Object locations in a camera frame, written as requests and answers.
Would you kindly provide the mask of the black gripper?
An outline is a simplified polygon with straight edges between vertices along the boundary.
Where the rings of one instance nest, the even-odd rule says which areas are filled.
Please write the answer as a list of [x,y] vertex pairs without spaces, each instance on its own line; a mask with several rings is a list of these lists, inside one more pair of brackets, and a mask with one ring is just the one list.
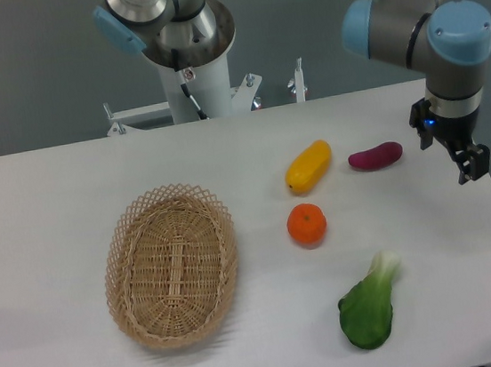
[[475,144],[472,134],[479,113],[481,92],[466,99],[422,98],[410,108],[409,125],[416,129],[419,148],[426,150],[436,140],[455,154],[459,184],[476,181],[488,174],[488,146]]

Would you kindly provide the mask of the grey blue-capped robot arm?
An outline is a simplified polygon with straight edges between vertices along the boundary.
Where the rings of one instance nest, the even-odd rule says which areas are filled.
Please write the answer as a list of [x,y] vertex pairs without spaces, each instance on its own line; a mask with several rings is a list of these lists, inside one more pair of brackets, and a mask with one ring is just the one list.
[[[157,68],[176,123],[251,110],[249,87],[229,86],[235,24],[218,0],[104,0],[93,21],[117,49]],[[488,173],[490,150],[472,137],[491,53],[487,9],[472,1],[358,0],[342,21],[346,50],[425,76],[409,117],[421,148],[445,147],[462,183]]]

